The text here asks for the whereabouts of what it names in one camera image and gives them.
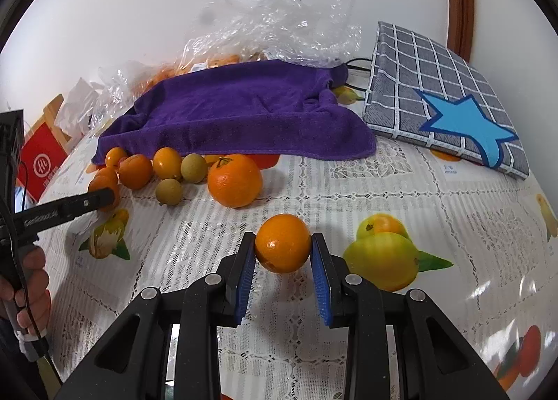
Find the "person's left hand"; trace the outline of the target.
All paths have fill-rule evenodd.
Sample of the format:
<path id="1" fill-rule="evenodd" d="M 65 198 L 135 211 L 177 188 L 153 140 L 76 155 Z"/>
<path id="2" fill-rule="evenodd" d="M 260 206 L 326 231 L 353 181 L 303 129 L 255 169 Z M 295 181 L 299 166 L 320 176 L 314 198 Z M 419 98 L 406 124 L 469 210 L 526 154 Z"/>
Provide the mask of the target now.
<path id="1" fill-rule="evenodd" d="M 30 270 L 28 278 L 28 293 L 22 289 L 15 292 L 12 285 L 5 278 L 1 278 L 1 300 L 15 300 L 19 307 L 23 307 L 17 315 L 18 324 L 24 327 L 29 334 L 41 334 L 48 326 L 52 301 L 48 290 L 49 276 L 44 270 L 44 250 L 35 246 L 23 260 L 23 267 Z"/>

